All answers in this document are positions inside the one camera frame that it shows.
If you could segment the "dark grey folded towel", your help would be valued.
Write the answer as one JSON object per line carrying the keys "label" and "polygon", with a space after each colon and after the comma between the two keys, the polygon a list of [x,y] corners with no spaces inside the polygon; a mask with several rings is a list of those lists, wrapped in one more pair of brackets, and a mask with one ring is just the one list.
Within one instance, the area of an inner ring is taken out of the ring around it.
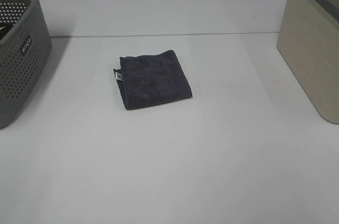
{"label": "dark grey folded towel", "polygon": [[121,57],[119,61],[120,68],[113,73],[126,110],[192,97],[190,84],[173,50],[158,55]]}

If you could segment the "grey perforated plastic basket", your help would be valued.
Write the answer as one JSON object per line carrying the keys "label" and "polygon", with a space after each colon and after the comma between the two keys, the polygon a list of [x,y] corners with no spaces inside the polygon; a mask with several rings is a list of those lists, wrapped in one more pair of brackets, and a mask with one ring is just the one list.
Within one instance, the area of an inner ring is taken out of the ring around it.
{"label": "grey perforated plastic basket", "polygon": [[1,128],[18,116],[51,47],[39,0],[1,0]]}

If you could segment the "beige plastic basket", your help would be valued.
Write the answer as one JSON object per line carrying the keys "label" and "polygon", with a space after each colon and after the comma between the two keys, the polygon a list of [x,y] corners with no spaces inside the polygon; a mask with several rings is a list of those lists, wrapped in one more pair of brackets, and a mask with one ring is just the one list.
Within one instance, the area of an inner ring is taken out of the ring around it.
{"label": "beige plastic basket", "polygon": [[277,49],[318,114],[338,123],[338,0],[287,0]]}

